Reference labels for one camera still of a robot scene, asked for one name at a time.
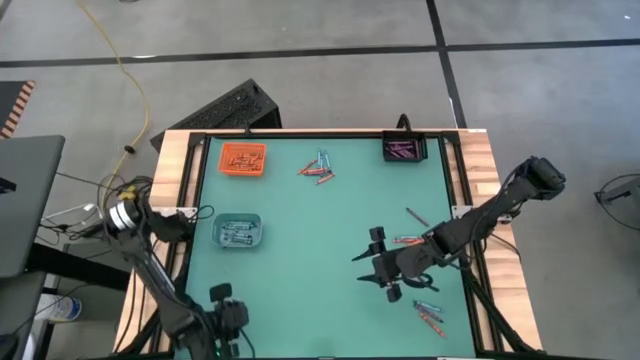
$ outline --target gray floor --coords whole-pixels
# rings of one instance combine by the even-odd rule
[[[436,2],[449,44],[640,37],[635,1]],[[128,56],[434,43],[422,0],[130,5],[90,0],[87,5]],[[107,56],[108,48],[73,1],[13,0],[0,21],[0,61]],[[636,359],[640,238],[607,218],[592,193],[607,179],[640,167],[635,141],[640,47],[450,56],[468,125],[489,129],[500,173],[536,154],[549,157],[569,179],[559,198],[527,204],[514,225],[545,349]],[[414,126],[454,126],[435,53],[128,68],[151,103],[150,135],[247,78],[274,98],[290,128],[390,126],[401,112]],[[0,80],[36,81],[17,136],[64,135],[61,171],[99,180],[142,124],[139,95],[115,66],[0,69]],[[156,159],[150,146],[141,146],[124,174],[151,175]],[[90,185],[58,178],[48,211],[94,199]],[[628,205],[613,210],[633,223]],[[102,247],[74,245],[72,251],[92,254]],[[109,256],[100,261],[122,266]],[[78,297],[85,301],[86,317],[56,330],[52,359],[101,356],[113,344],[121,294],[102,289]]]

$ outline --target orange bin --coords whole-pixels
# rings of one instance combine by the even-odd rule
[[[262,176],[267,145],[257,143],[224,143],[218,171],[227,175]]]

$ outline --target desk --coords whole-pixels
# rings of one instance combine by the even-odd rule
[[[255,130],[254,134],[259,136],[274,134],[314,134],[319,138],[327,135],[343,134],[345,136],[352,134],[377,134],[381,129],[323,129],[323,130]],[[460,130],[452,132],[451,130],[419,130],[429,132],[447,132],[454,143],[458,142],[459,146],[453,143],[446,145],[446,158],[450,168],[452,188],[455,193],[456,203],[464,204],[464,188],[468,181],[467,194],[473,200],[475,205],[479,205],[493,196],[499,189],[499,179],[497,176],[491,147],[486,131],[484,130]],[[155,174],[155,181],[151,191],[151,203],[153,206],[176,206],[179,201],[186,205],[194,204],[197,190],[197,180],[199,167],[201,166],[202,147],[196,145],[189,148],[190,135],[201,131],[176,130],[169,131],[165,136],[165,143],[160,152],[158,167]],[[239,130],[210,130],[206,131],[214,135],[242,134]],[[464,161],[464,171],[458,171],[458,164]],[[513,234],[509,226],[499,226],[496,233],[514,242]],[[166,259],[168,246],[159,244],[156,252],[160,259]],[[184,254],[184,246],[177,249],[176,256],[173,261],[171,272],[175,275],[181,263],[181,256]],[[524,283],[524,277],[517,257],[508,249],[502,248],[501,245],[489,242],[487,252],[485,254],[486,268],[488,272],[489,282],[493,292],[494,300],[501,309],[504,316],[509,320],[514,329],[516,329],[525,341],[534,347],[540,347],[540,342],[533,318],[529,297]],[[135,336],[138,328],[138,318],[142,311],[143,322],[151,315],[155,309],[152,300],[146,298],[147,301],[141,306],[142,291],[133,294],[131,291],[133,281],[130,282],[129,291],[125,300],[121,326],[118,329],[117,339],[119,339],[124,330],[125,324],[130,314],[131,302],[133,306],[133,320],[129,326],[129,331],[125,334],[123,344],[128,344]],[[478,309],[479,319],[479,335],[482,338],[482,347],[484,349],[493,349],[494,345],[491,341],[488,321],[484,311]],[[168,341],[161,342],[160,350],[168,349]]]

